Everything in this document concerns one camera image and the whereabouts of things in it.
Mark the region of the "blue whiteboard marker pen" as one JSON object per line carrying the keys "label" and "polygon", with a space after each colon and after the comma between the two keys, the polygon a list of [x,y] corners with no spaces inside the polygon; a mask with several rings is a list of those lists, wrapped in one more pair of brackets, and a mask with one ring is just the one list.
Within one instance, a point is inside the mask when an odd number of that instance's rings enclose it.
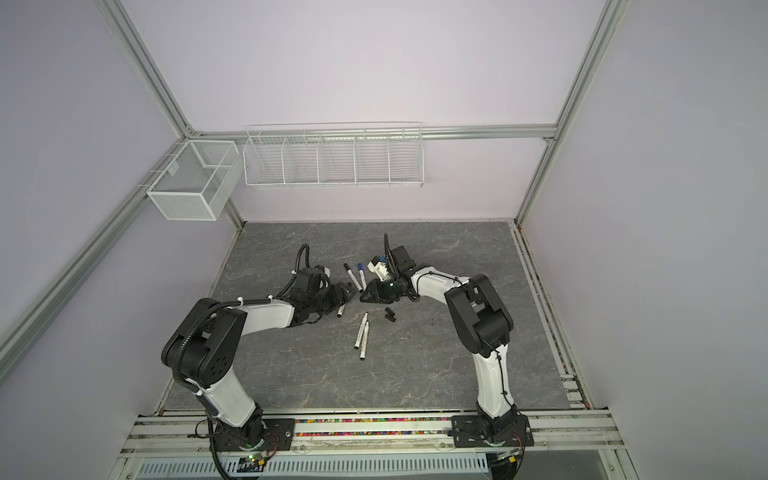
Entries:
{"label": "blue whiteboard marker pen", "polygon": [[358,271],[358,277],[360,280],[360,291],[364,291],[367,287],[367,281],[365,276],[365,269],[361,262],[357,263],[357,271]]}

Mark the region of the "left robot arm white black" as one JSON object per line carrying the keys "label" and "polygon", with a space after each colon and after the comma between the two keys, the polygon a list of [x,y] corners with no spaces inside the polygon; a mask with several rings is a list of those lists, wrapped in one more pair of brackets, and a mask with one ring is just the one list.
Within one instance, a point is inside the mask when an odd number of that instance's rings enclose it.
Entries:
{"label": "left robot arm white black", "polygon": [[312,323],[352,300],[358,289],[333,283],[329,270],[297,268],[278,294],[257,299],[202,298],[171,335],[161,362],[174,382],[192,392],[210,419],[213,435],[232,449],[256,450],[266,442],[263,410],[234,372],[241,338]]}

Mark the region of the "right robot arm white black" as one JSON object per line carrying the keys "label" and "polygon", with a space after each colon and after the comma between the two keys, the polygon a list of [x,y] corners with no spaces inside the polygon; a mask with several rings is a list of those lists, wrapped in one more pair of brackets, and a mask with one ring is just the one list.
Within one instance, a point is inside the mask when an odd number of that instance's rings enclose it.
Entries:
{"label": "right robot arm white black", "polygon": [[362,293],[364,303],[392,304],[402,298],[428,298],[444,304],[461,344],[472,354],[478,395],[475,414],[451,419],[449,435],[457,447],[534,445],[530,421],[511,393],[507,353],[514,328],[490,279],[452,275],[416,263],[403,246],[385,248],[367,269],[374,275]]}

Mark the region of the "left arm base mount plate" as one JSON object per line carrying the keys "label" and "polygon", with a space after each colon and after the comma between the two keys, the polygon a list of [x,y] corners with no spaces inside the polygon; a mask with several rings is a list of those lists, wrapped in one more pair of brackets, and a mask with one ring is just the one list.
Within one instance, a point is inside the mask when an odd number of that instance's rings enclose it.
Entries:
{"label": "left arm base mount plate", "polygon": [[259,418],[243,427],[217,423],[213,445],[218,452],[286,451],[291,448],[294,418]]}

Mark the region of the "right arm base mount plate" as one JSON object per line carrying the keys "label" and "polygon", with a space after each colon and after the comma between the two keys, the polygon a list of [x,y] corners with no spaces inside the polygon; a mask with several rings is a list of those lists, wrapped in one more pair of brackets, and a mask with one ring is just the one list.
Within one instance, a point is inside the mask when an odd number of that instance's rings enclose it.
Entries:
{"label": "right arm base mount plate", "polygon": [[527,448],[535,443],[528,417],[517,411],[497,419],[480,414],[453,416],[448,435],[459,448]]}

